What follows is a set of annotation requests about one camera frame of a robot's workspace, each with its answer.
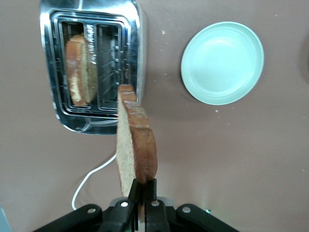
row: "stainless steel toaster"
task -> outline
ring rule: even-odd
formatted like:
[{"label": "stainless steel toaster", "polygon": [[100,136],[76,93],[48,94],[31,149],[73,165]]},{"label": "stainless steel toaster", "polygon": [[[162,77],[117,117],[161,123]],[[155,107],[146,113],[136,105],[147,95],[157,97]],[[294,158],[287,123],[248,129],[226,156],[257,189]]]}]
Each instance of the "stainless steel toaster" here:
[{"label": "stainless steel toaster", "polygon": [[[141,101],[144,85],[145,17],[134,0],[41,0],[41,35],[56,116],[69,130],[116,134],[117,89],[132,84]],[[74,35],[89,42],[98,89],[87,106],[70,97],[65,46]]]}]

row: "plate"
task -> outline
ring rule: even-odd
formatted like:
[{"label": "plate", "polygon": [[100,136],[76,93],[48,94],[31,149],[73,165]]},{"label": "plate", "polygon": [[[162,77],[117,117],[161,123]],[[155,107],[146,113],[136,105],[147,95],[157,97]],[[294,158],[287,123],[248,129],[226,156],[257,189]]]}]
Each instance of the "plate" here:
[{"label": "plate", "polygon": [[264,51],[257,35],[240,23],[220,22],[204,28],[189,42],[181,74],[193,97],[224,105],[253,89],[263,65]]}]

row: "cable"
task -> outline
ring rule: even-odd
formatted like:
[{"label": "cable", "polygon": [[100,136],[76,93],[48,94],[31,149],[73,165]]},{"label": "cable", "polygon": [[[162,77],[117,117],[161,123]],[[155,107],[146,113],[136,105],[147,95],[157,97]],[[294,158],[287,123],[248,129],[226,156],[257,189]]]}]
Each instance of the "cable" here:
[{"label": "cable", "polygon": [[87,181],[87,179],[95,172],[101,170],[102,168],[105,168],[107,165],[109,165],[114,159],[116,158],[116,154],[113,155],[108,161],[106,161],[104,164],[102,164],[101,166],[95,168],[94,170],[90,171],[86,177],[83,179],[83,181],[80,183],[79,187],[77,188],[76,192],[74,193],[74,196],[72,198],[72,208],[73,210],[76,210],[76,206],[75,206],[75,201],[77,198],[78,193],[80,192],[80,190],[82,189],[83,185],[85,184],[85,182]]}]

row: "screw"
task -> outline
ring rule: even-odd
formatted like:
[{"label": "screw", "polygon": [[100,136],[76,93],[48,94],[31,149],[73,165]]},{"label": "screw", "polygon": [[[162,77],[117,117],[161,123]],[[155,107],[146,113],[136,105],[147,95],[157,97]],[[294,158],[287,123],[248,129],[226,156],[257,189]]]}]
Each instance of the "screw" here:
[{"label": "screw", "polygon": [[93,214],[95,211],[96,211],[96,209],[95,209],[95,208],[91,208],[91,209],[88,209],[87,213],[89,213],[89,214]]},{"label": "screw", "polygon": [[128,205],[129,205],[128,202],[122,202],[122,203],[120,204],[121,207],[127,207]]},{"label": "screw", "polygon": [[189,207],[185,206],[185,207],[183,208],[183,212],[184,212],[185,214],[188,214],[188,213],[191,212],[191,209],[190,209]]},{"label": "screw", "polygon": [[157,207],[157,206],[160,205],[160,203],[157,200],[155,200],[155,201],[151,202],[151,205],[154,206],[154,207]]}]

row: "plate rim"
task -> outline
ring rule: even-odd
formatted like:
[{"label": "plate rim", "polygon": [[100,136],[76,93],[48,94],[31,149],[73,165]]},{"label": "plate rim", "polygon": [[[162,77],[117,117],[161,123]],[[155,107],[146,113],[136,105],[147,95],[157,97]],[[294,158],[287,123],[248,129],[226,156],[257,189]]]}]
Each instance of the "plate rim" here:
[{"label": "plate rim", "polygon": [[[261,59],[258,61],[260,63],[260,67],[259,67],[259,70],[257,72],[256,75],[254,75],[254,77],[256,78],[256,80],[250,85],[250,87],[244,92],[242,93],[239,97],[237,98],[234,98],[230,101],[225,101],[225,102],[220,102],[220,103],[215,103],[215,102],[211,102],[209,101],[209,99],[200,99],[196,96],[196,94],[193,94],[192,91],[190,91],[190,89],[188,88],[187,84],[186,84],[186,81],[185,81],[185,75],[184,75],[184,66],[185,66],[185,59],[186,59],[186,54],[188,53],[188,50],[190,49],[190,47],[192,46],[192,44],[194,44],[195,40],[203,33],[205,33],[205,31],[209,30],[210,28],[212,27],[215,27],[215,26],[218,26],[218,25],[237,25],[237,26],[240,26],[242,28],[245,28],[251,35],[254,36],[254,39],[256,40],[256,42],[258,43],[258,50],[259,50],[259,53],[261,55]],[[206,103],[206,104],[210,104],[210,105],[225,105],[225,104],[230,104],[230,103],[233,103],[233,102],[236,102],[238,100],[240,100],[241,98],[243,98],[244,96],[246,96],[256,85],[256,83],[258,82],[258,80],[260,79],[261,75],[262,75],[262,72],[263,72],[263,68],[264,68],[264,62],[265,62],[265,54],[264,54],[264,49],[263,49],[263,45],[261,43],[261,40],[259,39],[259,37],[256,35],[256,33],[251,29],[249,28],[248,26],[244,25],[244,24],[241,24],[241,23],[238,23],[238,22],[232,22],[232,21],[223,21],[223,22],[218,22],[218,23],[214,23],[214,24],[211,24],[205,28],[203,28],[202,30],[200,30],[197,34],[195,34],[193,36],[193,38],[190,40],[190,42],[187,44],[184,52],[183,52],[183,56],[182,56],[182,60],[181,60],[181,76],[182,76],[182,81],[183,81],[183,84],[184,86],[186,87],[186,89],[188,90],[188,92],[197,100],[199,100],[200,102],[203,102],[203,103]]]}]

